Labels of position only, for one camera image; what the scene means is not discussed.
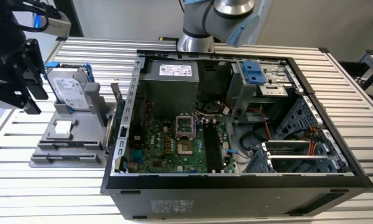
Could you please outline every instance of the power supply label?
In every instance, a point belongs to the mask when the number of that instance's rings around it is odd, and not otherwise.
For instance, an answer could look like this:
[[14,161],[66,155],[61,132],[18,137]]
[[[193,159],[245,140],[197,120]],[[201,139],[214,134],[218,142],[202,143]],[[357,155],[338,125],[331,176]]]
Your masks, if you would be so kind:
[[73,78],[54,78],[57,92],[73,110],[89,109],[79,82]]
[[150,200],[153,213],[186,213],[191,211],[193,200]]
[[159,76],[191,76],[191,66],[190,65],[173,65],[162,64],[159,66]]

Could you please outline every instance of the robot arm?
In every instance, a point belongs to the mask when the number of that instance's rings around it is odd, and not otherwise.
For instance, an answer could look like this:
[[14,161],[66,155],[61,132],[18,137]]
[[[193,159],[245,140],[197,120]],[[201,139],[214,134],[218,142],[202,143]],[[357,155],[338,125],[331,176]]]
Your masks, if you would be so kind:
[[253,8],[254,0],[185,0],[177,50],[213,53],[213,36],[233,47],[246,44],[259,21]]
[[[19,25],[11,13],[14,11],[33,12],[39,15],[42,27],[31,28]],[[63,22],[67,26],[58,30],[50,22]],[[27,114],[39,114],[41,110],[29,92],[35,99],[47,99],[41,80],[43,65],[38,42],[35,39],[26,40],[23,31],[66,34],[69,29],[67,18],[45,3],[34,0],[0,0],[1,108],[22,108]]]

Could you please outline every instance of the white label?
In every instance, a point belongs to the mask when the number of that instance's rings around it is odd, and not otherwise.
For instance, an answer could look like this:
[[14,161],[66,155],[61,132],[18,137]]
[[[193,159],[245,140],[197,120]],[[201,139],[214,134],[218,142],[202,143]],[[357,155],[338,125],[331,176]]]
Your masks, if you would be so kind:
[[190,212],[193,200],[150,200],[153,213]]
[[74,110],[89,109],[79,82],[73,78],[54,78],[57,91],[65,104]]
[[227,106],[223,108],[223,110],[222,110],[222,114],[225,114],[225,115],[227,115],[227,113],[229,113],[229,108],[227,108]]
[[69,120],[57,120],[55,121],[55,134],[67,134],[71,128],[71,121]]
[[190,65],[173,65],[162,64],[159,66],[161,76],[191,76],[191,66]]

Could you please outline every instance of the open computer tower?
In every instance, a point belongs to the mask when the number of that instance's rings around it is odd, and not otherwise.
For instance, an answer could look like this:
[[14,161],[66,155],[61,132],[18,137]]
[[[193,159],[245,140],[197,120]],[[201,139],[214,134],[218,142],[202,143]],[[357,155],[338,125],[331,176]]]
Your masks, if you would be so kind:
[[123,98],[125,219],[311,216],[373,188],[291,58],[139,50]]

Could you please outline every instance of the ram slot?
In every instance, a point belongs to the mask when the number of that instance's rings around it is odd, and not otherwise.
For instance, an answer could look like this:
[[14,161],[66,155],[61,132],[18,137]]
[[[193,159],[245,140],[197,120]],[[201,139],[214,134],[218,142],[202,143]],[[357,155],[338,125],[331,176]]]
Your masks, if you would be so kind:
[[210,173],[219,173],[222,169],[219,141],[215,124],[203,124],[205,160],[206,170]]

